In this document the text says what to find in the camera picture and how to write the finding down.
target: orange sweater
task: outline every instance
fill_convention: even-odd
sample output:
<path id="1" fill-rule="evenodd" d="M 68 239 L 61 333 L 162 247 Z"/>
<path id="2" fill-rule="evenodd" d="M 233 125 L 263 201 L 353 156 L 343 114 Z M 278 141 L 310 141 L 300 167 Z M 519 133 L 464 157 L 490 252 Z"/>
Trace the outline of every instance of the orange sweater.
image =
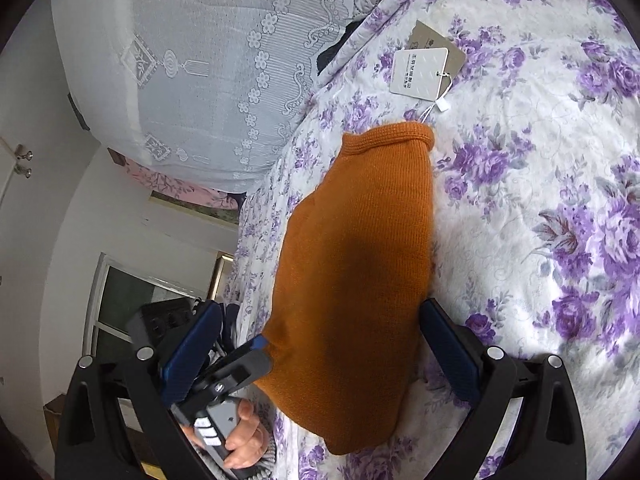
<path id="1" fill-rule="evenodd" d="M 432 131 L 400 123 L 345 134 L 289 219 L 257 382 L 289 418 L 346 454 L 396 426 L 427 297 Z"/>

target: silver screw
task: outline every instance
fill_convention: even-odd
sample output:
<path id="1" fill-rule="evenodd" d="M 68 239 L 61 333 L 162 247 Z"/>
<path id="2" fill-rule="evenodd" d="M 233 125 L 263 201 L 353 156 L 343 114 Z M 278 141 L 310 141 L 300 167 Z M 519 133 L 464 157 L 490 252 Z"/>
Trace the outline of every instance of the silver screw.
<path id="1" fill-rule="evenodd" d="M 559 368 L 562 366 L 562 359 L 559 358 L 557 355 L 550 355 L 547 361 L 549 362 L 550 365 L 552 365 L 553 368 Z"/>
<path id="2" fill-rule="evenodd" d="M 151 346 L 143 346 L 136 352 L 136 357 L 141 361 L 147 361 L 154 356 L 154 349 Z"/>
<path id="3" fill-rule="evenodd" d="M 498 348 L 497 346 L 489 346 L 489 348 L 486 349 L 486 354 L 496 361 L 499 361 L 504 357 L 502 348 Z"/>
<path id="4" fill-rule="evenodd" d="M 90 355 L 83 355 L 78 359 L 78 366 L 81 368 L 88 368 L 94 362 L 94 358 Z"/>

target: bed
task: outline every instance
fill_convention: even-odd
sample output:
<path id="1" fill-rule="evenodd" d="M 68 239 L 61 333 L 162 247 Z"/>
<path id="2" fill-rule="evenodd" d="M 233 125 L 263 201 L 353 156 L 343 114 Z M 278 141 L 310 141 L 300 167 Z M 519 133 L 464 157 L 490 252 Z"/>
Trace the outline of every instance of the bed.
<path id="1" fill-rule="evenodd" d="M 436 133 L 433 295 L 509 354 L 565 360 L 598 479 L 640 417 L 640 52 L 607 0 L 383 0 L 319 77 L 306 116 L 241 213 L 228 301 L 240 341 L 260 332 L 287 219 L 344 131 L 417 120 L 426 102 L 388 91 L 416 20 L 467 64 Z M 466 416 L 426 345 L 396 435 L 331 456 L 255 393 L 273 425 L 278 479 L 415 479 Z M 495 471 L 510 412 L 478 478 Z"/>

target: white label sticker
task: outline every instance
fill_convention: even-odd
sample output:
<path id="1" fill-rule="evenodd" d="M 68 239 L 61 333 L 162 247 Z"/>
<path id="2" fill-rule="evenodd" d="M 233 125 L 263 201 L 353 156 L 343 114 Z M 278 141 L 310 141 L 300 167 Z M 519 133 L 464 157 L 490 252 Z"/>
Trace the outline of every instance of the white label sticker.
<path id="1" fill-rule="evenodd" d="M 389 91 L 435 101 L 448 53 L 446 48 L 398 50 L 391 67 Z"/>

